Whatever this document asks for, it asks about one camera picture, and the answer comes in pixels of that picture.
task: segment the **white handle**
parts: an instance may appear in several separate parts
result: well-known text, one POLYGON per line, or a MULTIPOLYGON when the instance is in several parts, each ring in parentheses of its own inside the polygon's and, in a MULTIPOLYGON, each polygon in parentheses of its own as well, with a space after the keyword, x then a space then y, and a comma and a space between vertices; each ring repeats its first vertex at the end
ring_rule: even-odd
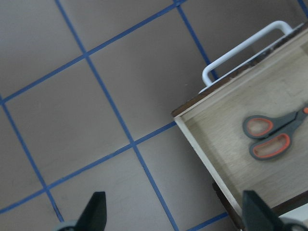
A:
POLYGON ((293 31, 292 28, 284 21, 275 21, 275 22, 267 25, 262 30, 258 31, 253 36, 251 36, 250 38, 248 38, 247 40, 245 40, 241 44, 237 45, 232 50, 225 53, 223 56, 216 59, 214 62, 209 64, 206 68, 204 68, 204 70, 202 72, 202 80, 205 83, 205 85, 207 86, 206 88, 208 88, 209 86, 211 86, 213 84, 212 81, 210 80, 209 76, 208 76, 208 73, 211 70, 215 69, 216 67, 221 65, 223 62, 227 61, 228 59, 230 59, 231 57, 233 57, 234 55, 236 55, 237 53, 239 53, 240 51, 242 51, 246 47, 253 44, 258 39, 260 39, 261 37, 265 36, 266 34, 268 34, 269 32, 271 32, 272 30, 275 30, 275 29, 281 30, 285 35, 288 35, 293 31))

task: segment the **floor tile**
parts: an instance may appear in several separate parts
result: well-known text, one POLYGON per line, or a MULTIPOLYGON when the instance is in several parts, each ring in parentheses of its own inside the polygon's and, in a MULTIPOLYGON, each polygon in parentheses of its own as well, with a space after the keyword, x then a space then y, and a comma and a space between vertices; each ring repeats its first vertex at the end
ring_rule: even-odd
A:
POLYGON ((87 50, 106 42, 171 5, 172 0, 63 0, 67 15, 87 50))
POLYGON ((134 139, 173 121, 203 87, 205 66, 177 10, 91 56, 134 139))
POLYGON ((4 111, 0 108, 0 209, 42 188, 4 111))
POLYGON ((212 177, 178 127, 141 143, 139 149, 180 230, 224 212, 212 177))
MULTIPOLYGON (((189 0, 182 8, 211 61, 273 21, 295 27, 307 20, 297 1, 288 0, 189 0)), ((278 31, 268 34, 221 65, 218 73, 227 73, 280 36, 278 31)))
POLYGON ((220 219, 210 225, 205 226, 199 231, 236 231, 234 224, 229 217, 220 219))
POLYGON ((52 231, 60 222, 46 194, 0 214, 1 230, 52 231))
POLYGON ((7 105, 47 183, 128 144, 85 61, 7 105))
POLYGON ((51 190, 65 220, 77 219, 96 191, 106 192, 106 231, 173 230, 132 149, 51 190))
POLYGON ((54 1, 2 1, 0 28, 3 97, 81 55, 54 1))

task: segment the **tile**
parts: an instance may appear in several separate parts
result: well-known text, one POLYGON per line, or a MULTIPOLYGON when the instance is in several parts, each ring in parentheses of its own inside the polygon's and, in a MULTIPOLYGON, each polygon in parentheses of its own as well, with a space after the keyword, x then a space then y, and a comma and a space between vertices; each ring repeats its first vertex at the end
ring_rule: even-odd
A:
POLYGON ((3 98, 81 55, 54 1, 0 3, 3 98))
POLYGON ((199 231, 236 231, 234 224, 232 223, 230 217, 226 217, 220 219, 210 225, 205 226, 204 228, 200 229, 199 231))
POLYGON ((138 147, 180 230, 224 212, 212 177, 178 127, 138 147))
POLYGON ((172 0, 62 0, 68 17, 90 50, 171 5, 172 0))
POLYGON ((84 60, 7 105, 47 184, 128 144, 84 60))
MULTIPOLYGON (((297 1, 289 0, 189 0, 182 8, 211 61, 273 21, 295 27, 307 20, 297 1)), ((280 36, 278 31, 269 33, 217 68, 218 73, 227 73, 280 36)))
POLYGON ((0 108, 0 209, 42 189, 2 107, 0 108))
POLYGON ((59 223, 46 194, 42 194, 13 210, 0 214, 1 230, 51 231, 59 223))
POLYGON ((65 220, 76 220, 94 192, 106 192, 106 231, 172 231, 132 149, 51 190, 65 220))
POLYGON ((176 9, 91 59, 134 139, 173 121, 171 111, 204 87, 205 62, 176 9))

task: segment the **scissors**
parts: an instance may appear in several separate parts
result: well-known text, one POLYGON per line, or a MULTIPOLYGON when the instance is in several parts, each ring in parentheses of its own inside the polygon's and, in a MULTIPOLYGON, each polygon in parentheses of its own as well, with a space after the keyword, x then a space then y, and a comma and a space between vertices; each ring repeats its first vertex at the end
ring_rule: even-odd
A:
POLYGON ((243 122, 246 136, 260 141, 249 147, 249 153, 257 160, 268 160, 285 153, 292 144, 294 131, 308 116, 308 104, 297 112, 279 118, 253 115, 243 122))

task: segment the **drawer handle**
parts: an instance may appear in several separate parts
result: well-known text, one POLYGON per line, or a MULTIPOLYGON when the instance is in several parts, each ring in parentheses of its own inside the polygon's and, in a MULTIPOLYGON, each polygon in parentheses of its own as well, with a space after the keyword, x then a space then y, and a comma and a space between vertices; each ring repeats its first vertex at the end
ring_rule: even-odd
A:
MULTIPOLYGON (((216 67, 221 65, 223 62, 227 61, 228 59, 230 59, 231 57, 233 57, 234 55, 236 55, 237 53, 239 53, 240 51, 242 51, 246 47, 248 47, 251 44, 253 44, 254 42, 256 42, 258 39, 262 38, 263 36, 267 35, 269 32, 271 32, 271 31, 273 31, 275 29, 281 30, 285 34, 285 36, 290 34, 293 31, 292 28, 286 22, 284 22, 284 21, 275 21, 275 22, 272 22, 271 24, 267 25, 266 27, 264 27, 263 29, 261 29, 260 31, 255 33, 253 36, 249 37, 247 40, 245 40, 241 44, 237 45, 232 50, 228 51, 223 56, 221 56, 220 58, 216 59, 214 62, 209 64, 206 68, 204 68, 204 70, 202 72, 202 80, 205 83, 206 88, 201 90, 199 93, 201 93, 202 91, 206 90, 207 88, 209 88, 211 85, 213 85, 214 83, 216 83, 220 79, 224 78, 227 74, 232 72, 234 69, 231 70, 230 72, 228 72, 227 74, 225 74, 224 76, 220 77, 219 79, 217 79, 214 83, 210 80, 210 78, 208 76, 208 73, 211 70, 215 69, 216 67)), ((254 58, 257 55, 259 55, 260 53, 262 53, 265 49, 260 51, 258 54, 254 55, 252 58, 254 58)), ((250 58, 249 60, 246 60, 244 63, 240 64, 235 69, 237 69, 238 67, 244 65, 245 63, 250 61, 252 58, 250 58)))

